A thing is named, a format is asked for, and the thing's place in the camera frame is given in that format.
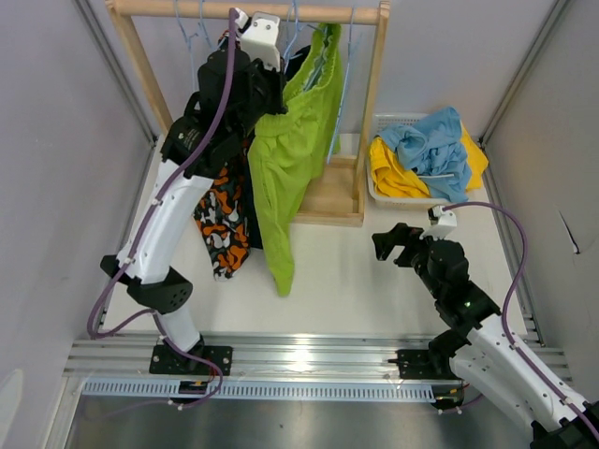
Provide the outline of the blue hanger of navy shorts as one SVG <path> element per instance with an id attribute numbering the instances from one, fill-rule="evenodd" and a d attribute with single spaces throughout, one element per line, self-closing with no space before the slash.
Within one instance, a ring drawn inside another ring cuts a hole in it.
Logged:
<path id="1" fill-rule="evenodd" d="M 283 52 L 283 68 L 286 69 L 293 47 L 300 34 L 299 1 L 291 0 L 285 17 L 285 49 Z"/>

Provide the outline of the navy blue shorts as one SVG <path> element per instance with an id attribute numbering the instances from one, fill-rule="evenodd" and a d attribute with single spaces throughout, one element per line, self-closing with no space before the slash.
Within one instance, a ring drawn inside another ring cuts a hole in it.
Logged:
<path id="1" fill-rule="evenodd" d="M 310 45 L 306 45 L 296 51 L 291 57 L 285 69 L 285 80 L 291 81 L 296 74 L 299 72 L 302 64 L 306 60 L 308 53 L 311 49 Z M 252 249 L 262 250 L 262 238 L 260 234 L 259 223 L 257 220 L 256 213 L 256 202 L 254 196 L 254 187 L 252 174 L 249 167 L 249 163 L 245 162 L 244 166 L 244 181 L 243 181 L 243 192 L 245 201 L 245 215 L 247 218 L 247 230 L 249 244 Z"/>

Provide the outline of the blue hanger of green shorts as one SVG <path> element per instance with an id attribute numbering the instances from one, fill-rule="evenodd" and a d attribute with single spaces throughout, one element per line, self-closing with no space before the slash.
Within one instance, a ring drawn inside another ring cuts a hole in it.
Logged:
<path id="1" fill-rule="evenodd" d="M 339 70 L 339 41 L 342 29 L 337 23 L 322 22 L 313 27 L 309 45 L 285 54 L 285 79 L 293 91 L 308 93 L 334 83 Z"/>

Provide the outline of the lime green shorts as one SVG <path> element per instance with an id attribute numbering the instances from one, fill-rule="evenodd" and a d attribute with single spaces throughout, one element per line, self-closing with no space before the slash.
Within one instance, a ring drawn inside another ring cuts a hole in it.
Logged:
<path id="1" fill-rule="evenodd" d="M 339 63 L 325 89 L 302 94 L 289 81 L 283 93 L 287 112 L 263 116 L 249 150 L 263 254 L 280 297 L 290 294 L 294 278 L 291 222 L 327 159 L 343 88 L 341 55 Z"/>

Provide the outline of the yellow shorts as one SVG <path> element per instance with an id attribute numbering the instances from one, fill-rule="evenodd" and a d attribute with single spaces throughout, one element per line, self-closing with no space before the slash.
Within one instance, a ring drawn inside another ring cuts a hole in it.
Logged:
<path id="1" fill-rule="evenodd" d="M 465 191 L 482 188 L 482 176 L 489 165 L 489 160 L 472 140 L 463 123 L 461 124 L 460 142 L 467 152 L 467 164 L 472 171 Z M 406 171 L 398 162 L 396 155 L 380 137 L 373 139 L 369 148 L 369 156 L 374 191 L 380 196 L 446 198 L 441 193 L 433 193 L 416 173 Z"/>

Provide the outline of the blue hanger of yellow shorts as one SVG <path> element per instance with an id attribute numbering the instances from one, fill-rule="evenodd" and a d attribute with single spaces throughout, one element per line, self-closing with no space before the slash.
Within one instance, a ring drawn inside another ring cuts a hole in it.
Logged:
<path id="1" fill-rule="evenodd" d="M 196 64 L 195 64 L 195 55 L 193 51 L 193 38 L 195 35 L 189 35 L 183 26 L 183 20 L 179 10 L 179 1 L 173 0 L 173 7 L 175 11 L 175 19 L 181 31 L 183 42 L 188 54 L 189 66 L 190 66 L 190 79 L 191 79 L 191 91 L 194 93 L 197 91 L 197 74 L 196 74 Z"/>

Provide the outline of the light blue shorts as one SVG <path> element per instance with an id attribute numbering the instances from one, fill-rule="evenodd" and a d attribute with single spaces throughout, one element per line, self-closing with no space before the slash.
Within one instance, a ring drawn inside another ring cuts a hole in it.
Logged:
<path id="1" fill-rule="evenodd" d="M 461 142 L 460 115 L 454 108 L 439 109 L 412 125 L 389 124 L 377 136 L 402 168 L 424 183 L 429 196 L 451 203 L 468 199 L 472 170 Z"/>

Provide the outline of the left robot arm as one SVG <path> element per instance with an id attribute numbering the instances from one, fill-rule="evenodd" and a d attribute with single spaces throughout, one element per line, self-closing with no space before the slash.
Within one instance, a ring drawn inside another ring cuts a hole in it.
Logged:
<path id="1" fill-rule="evenodd" d="M 120 252 L 100 263 L 112 282 L 156 312 L 162 334 L 175 345 L 170 363 L 184 374 L 202 365 L 202 337 L 186 305 L 193 285 L 171 266 L 172 257 L 197 203 L 257 121 L 283 111 L 285 76 L 263 58 L 219 50 L 198 69 L 197 82 L 165 137 L 143 218 Z"/>

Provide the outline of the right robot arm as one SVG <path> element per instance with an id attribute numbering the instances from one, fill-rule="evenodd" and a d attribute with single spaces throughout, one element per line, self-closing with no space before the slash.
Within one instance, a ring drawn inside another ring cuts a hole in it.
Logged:
<path id="1" fill-rule="evenodd" d="M 598 405 L 552 371 L 508 327 L 498 305 L 469 276 L 462 246 L 433 239 L 404 223 L 372 236 L 378 260 L 402 249 L 394 263 L 412 269 L 447 324 L 429 343 L 427 364 L 438 377 L 457 377 L 518 425 L 532 448 L 595 448 Z"/>

